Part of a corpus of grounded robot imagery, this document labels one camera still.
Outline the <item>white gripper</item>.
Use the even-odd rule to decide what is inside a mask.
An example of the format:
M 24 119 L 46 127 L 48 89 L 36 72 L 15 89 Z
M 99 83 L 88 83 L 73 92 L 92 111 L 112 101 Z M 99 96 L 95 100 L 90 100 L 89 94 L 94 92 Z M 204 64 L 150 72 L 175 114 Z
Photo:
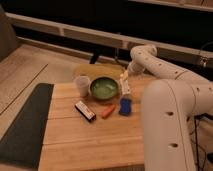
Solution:
M 135 61 L 131 61 L 123 73 L 120 74 L 120 79 L 127 80 L 129 75 L 139 75 L 144 71 L 144 67 L 136 63 Z

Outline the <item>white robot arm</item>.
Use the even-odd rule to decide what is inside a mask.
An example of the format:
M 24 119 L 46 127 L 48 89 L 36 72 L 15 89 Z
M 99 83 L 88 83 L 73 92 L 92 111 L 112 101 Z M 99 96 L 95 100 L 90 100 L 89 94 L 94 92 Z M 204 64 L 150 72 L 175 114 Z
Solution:
M 156 79 L 141 96 L 145 171 L 196 171 L 187 118 L 213 110 L 213 82 L 157 57 L 154 45 L 130 51 L 131 74 Z

